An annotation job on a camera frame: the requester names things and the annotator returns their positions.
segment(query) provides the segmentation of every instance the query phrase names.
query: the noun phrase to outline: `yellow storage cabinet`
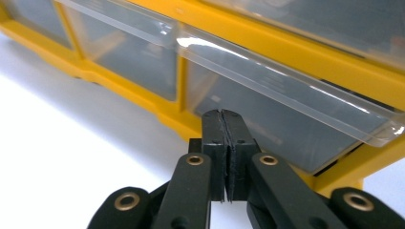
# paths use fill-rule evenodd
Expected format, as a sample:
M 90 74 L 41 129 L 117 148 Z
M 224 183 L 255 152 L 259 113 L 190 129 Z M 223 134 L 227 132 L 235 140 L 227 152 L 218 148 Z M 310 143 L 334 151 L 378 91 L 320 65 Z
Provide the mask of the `yellow storage cabinet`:
M 200 136 L 208 110 L 240 113 L 263 150 L 322 194 L 405 155 L 401 33 L 386 46 L 355 43 L 340 25 L 319 25 L 327 15 L 308 22 L 309 8 L 294 1 L 35 1 L 40 13 L 31 1 L 0 2 L 5 34 L 185 139 Z

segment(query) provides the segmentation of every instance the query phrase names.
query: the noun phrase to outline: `black plastic linkage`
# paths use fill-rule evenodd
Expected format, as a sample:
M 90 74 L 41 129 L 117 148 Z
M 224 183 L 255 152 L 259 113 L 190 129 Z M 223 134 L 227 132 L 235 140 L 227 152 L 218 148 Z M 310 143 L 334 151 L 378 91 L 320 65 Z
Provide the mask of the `black plastic linkage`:
M 212 160 L 211 200 L 224 201 L 226 146 L 221 114 L 218 111 L 202 115 L 202 153 Z
M 148 228 L 150 197 L 143 189 L 126 187 L 113 192 L 98 208 L 88 229 Z
M 405 228 L 405 220 L 372 195 L 354 188 L 332 192 L 330 208 L 349 228 Z
M 203 154 L 182 156 L 152 228 L 209 228 L 210 179 L 209 156 Z
M 260 152 L 242 117 L 228 110 L 202 116 L 202 153 L 213 160 L 212 200 L 247 200 L 247 164 Z
M 227 198 L 229 201 L 246 201 L 251 185 L 247 167 L 252 156 L 261 150 L 239 114 L 222 110 L 221 116 L 228 149 L 225 182 Z
M 249 172 L 277 228 L 347 228 L 281 158 L 256 154 Z

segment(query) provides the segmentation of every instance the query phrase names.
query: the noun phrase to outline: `clear plastic drawer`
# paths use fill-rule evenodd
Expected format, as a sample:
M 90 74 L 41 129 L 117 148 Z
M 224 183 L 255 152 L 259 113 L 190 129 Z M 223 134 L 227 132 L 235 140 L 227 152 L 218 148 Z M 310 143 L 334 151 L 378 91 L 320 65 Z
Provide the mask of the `clear plastic drawer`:
M 66 6 L 86 58 L 175 100 L 175 21 L 120 0 L 58 1 Z
M 14 20 L 45 34 L 67 48 L 71 47 L 52 0 L 0 1 L 4 2 Z
M 365 142 L 383 146 L 404 130 L 394 112 L 202 31 L 186 28 L 187 109 L 240 113 L 259 145 L 316 173 Z
M 205 0 L 405 70 L 405 2 Z

